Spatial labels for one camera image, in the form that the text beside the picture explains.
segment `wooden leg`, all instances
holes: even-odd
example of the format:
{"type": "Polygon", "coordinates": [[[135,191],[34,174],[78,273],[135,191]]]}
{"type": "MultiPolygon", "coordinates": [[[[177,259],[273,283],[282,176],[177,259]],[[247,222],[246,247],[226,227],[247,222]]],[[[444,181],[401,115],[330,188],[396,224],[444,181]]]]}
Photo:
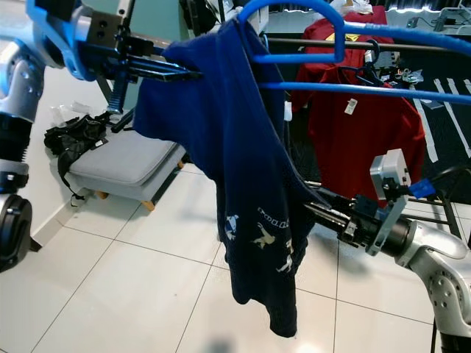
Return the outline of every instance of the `wooden leg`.
{"type": "Polygon", "coordinates": [[[102,200],[106,199],[109,193],[104,193],[103,191],[95,191],[95,194],[102,200]]]}
{"type": "Polygon", "coordinates": [[[141,203],[144,205],[144,207],[145,207],[149,212],[152,212],[153,210],[155,210],[154,202],[152,202],[152,201],[141,201],[141,203]]]}

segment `red t-shirt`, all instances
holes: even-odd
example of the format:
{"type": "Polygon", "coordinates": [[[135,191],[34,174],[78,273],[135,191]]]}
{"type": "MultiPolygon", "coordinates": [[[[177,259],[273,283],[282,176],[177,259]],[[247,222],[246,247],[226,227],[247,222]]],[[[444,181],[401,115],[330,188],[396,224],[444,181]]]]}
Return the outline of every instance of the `red t-shirt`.
{"type": "MultiPolygon", "coordinates": [[[[373,6],[373,14],[362,15],[360,13],[351,12],[345,15],[345,21],[359,22],[363,24],[387,24],[386,12],[383,6],[373,6]]],[[[302,39],[317,39],[324,40],[333,33],[332,24],[326,19],[316,21],[305,29],[302,39]]],[[[365,42],[369,39],[374,39],[379,43],[393,43],[391,38],[375,37],[371,35],[361,35],[357,41],[365,42]]],[[[324,54],[332,53],[331,48],[317,48],[317,47],[306,47],[305,53],[308,54],[324,54]]],[[[326,80],[326,71],[336,71],[339,66],[352,66],[360,68],[364,65],[364,54],[365,50],[357,49],[346,49],[345,59],[341,63],[315,63],[315,64],[302,64],[298,71],[296,80],[298,82],[320,82],[321,78],[324,77],[326,80]]],[[[294,112],[302,108],[308,103],[311,97],[312,91],[305,90],[294,90],[291,93],[291,103],[294,112]]]]}
{"type": "MultiPolygon", "coordinates": [[[[337,75],[337,83],[352,82],[337,75]]],[[[419,113],[404,98],[313,92],[308,134],[322,186],[343,196],[377,199],[369,167],[390,149],[403,150],[412,182],[422,176],[425,134],[419,113]],[[358,101],[351,115],[345,112],[350,99],[358,101]]]]}

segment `baseboard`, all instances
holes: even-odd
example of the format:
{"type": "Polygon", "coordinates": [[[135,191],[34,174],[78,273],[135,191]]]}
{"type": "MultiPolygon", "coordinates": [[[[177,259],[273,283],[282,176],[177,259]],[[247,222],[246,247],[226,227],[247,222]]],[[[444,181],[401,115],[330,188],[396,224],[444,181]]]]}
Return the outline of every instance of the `baseboard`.
{"type": "Polygon", "coordinates": [[[84,196],[85,200],[74,200],[75,207],[72,207],[70,202],[65,202],[55,214],[51,215],[51,217],[49,217],[49,219],[45,221],[34,234],[32,234],[33,239],[41,246],[45,246],[57,234],[57,232],[65,226],[68,220],[72,218],[75,212],[78,211],[93,192],[82,188],[78,194],[84,196]]]}

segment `blue hanger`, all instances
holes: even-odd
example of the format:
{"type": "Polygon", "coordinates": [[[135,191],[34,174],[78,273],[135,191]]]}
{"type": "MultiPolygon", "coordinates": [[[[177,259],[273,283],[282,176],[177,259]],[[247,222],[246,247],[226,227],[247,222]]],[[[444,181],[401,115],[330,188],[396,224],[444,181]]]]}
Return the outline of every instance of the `blue hanger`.
{"type": "MultiPolygon", "coordinates": [[[[416,29],[405,29],[395,26],[385,26],[380,24],[357,24],[345,22],[327,2],[323,0],[288,0],[293,4],[298,4],[312,8],[328,19],[336,33],[334,40],[334,52],[332,54],[254,54],[249,46],[245,31],[241,31],[242,42],[245,46],[249,60],[254,63],[340,63],[345,56],[345,34],[375,35],[378,37],[391,37],[403,40],[410,40],[429,46],[440,46],[471,57],[471,43],[465,42],[446,35],[436,35],[430,32],[418,31],[416,29]]],[[[238,20],[244,28],[251,14],[256,10],[273,5],[286,3],[286,0],[252,0],[241,13],[238,20]]],[[[360,85],[343,85],[332,83],[315,82],[266,82],[259,83],[259,88],[275,90],[322,90],[342,93],[362,93],[376,94],[380,96],[406,97],[416,99],[431,99],[434,101],[449,101],[459,104],[470,104],[471,96],[455,95],[450,93],[427,92],[424,90],[406,90],[397,88],[369,87],[360,85]]]]}

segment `gray ottoman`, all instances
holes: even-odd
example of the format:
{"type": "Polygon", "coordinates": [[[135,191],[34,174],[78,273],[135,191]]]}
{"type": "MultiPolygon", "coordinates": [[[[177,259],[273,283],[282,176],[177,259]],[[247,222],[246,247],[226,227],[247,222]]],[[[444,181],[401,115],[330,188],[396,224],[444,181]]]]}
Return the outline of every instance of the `gray ottoman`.
{"type": "Polygon", "coordinates": [[[81,188],[142,201],[154,209],[152,198],[170,173],[179,165],[185,149],[170,141],[154,140],[136,131],[107,131],[105,145],[84,153],[68,176],[81,188]]]}

